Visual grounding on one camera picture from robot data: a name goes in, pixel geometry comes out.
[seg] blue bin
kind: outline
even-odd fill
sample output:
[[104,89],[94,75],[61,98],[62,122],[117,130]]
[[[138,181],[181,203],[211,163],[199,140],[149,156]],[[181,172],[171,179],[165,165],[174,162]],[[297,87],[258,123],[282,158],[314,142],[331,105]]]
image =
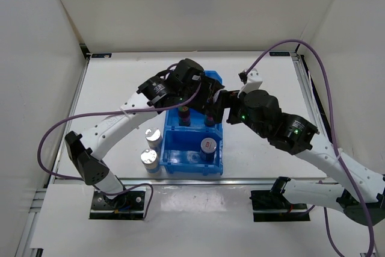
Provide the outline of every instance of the blue bin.
[[[221,77],[215,71],[205,71],[205,74],[222,83]],[[222,124],[213,127],[205,126],[205,116],[195,110],[190,110],[190,126],[179,126],[178,110],[166,112],[163,130],[163,143],[160,164],[167,173],[187,172],[208,174],[223,174],[223,129]],[[217,142],[214,160],[207,162],[200,157],[200,143],[204,138],[213,138]]]

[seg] white wall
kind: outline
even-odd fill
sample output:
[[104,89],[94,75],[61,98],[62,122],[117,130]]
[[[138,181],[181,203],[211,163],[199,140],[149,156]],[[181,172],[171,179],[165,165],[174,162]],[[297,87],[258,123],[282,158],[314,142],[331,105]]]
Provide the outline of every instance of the white wall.
[[[84,64],[58,0],[0,0],[0,256],[14,256],[36,188],[41,136],[65,117]],[[60,130],[44,150],[52,165]]]
[[332,0],[62,2],[92,52],[128,52],[257,50],[310,40]]
[[[334,0],[312,43],[327,69],[340,146],[384,174],[385,0]],[[327,107],[318,65],[309,53],[306,60]],[[376,230],[385,256],[385,221]]]

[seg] blue plastic container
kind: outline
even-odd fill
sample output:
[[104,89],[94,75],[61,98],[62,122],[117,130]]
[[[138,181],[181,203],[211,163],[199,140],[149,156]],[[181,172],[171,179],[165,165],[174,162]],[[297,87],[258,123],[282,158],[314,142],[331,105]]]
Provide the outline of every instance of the blue plastic container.
[[[216,71],[207,70],[205,74],[222,83]],[[195,110],[190,110],[190,126],[179,126],[178,110],[166,112],[163,130],[163,143],[160,165],[167,173],[187,172],[208,174],[223,174],[223,130],[222,124],[213,127],[205,126],[205,116]],[[207,162],[200,157],[200,143],[204,138],[213,138],[217,142],[214,160]]]

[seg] silver lid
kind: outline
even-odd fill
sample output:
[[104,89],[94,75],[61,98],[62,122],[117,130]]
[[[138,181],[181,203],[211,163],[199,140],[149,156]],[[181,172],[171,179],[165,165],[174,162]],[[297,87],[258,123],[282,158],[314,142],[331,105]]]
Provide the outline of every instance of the silver lid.
[[156,161],[158,155],[153,149],[145,149],[140,155],[140,159],[142,163],[145,165],[152,164]]
[[200,148],[204,153],[214,153],[217,149],[217,142],[213,138],[204,138],[200,143]]
[[146,130],[145,135],[147,141],[156,141],[161,137],[161,131],[158,128],[151,127]]

